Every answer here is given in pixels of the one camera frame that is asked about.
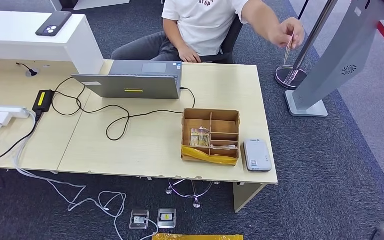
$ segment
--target hand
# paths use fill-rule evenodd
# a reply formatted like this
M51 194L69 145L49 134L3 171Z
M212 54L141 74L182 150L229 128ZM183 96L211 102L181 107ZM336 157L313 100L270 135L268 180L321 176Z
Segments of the hand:
M290 17L278 26L274 27L268 34L268 40L279 47L286 47L291 40L292 33L292 49L300 46L304 41L304 28L301 22L295 17Z
M198 53L188 46L179 48L178 52L180 59L185 63L201 63Z

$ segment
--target office chair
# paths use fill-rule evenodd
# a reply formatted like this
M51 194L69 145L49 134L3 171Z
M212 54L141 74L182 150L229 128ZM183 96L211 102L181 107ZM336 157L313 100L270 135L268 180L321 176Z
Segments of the office chair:
M236 15L230 26L229 32L227 33L226 39L221 44L220 53L213 56L200 56L201 61L213 62L215 64L233 64L233 48L235 47L239 33L241 33L242 26L243 24L241 20L239 20L239 16Z

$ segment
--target gray laptop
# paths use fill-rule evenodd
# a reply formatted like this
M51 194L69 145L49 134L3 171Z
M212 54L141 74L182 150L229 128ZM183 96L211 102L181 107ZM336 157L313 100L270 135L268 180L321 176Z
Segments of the gray laptop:
M179 99L180 61L115 60L109 75L71 75L102 98Z

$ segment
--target black phone case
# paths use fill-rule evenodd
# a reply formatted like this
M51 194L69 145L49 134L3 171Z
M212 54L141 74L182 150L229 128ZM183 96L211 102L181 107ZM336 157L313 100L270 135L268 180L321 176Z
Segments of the black phone case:
M44 22L42 26L36 31L38 36L55 37L64 24L69 20L72 13L68 11L55 11L52 15Z

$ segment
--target yellow tape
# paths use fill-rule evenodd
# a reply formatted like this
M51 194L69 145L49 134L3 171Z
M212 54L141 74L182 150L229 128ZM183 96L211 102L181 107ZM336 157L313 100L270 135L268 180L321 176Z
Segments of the yellow tape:
M40 95L39 103L37 104L38 106L42 106L42 103L44 102L44 98L45 98L45 92L42 92L42 94Z
M243 235L178 235L158 233L152 240L244 240Z
M181 146L181 153L185 156L207 161L213 164L236 165L238 161L236 158L230 156L210 156L205 152L185 145Z

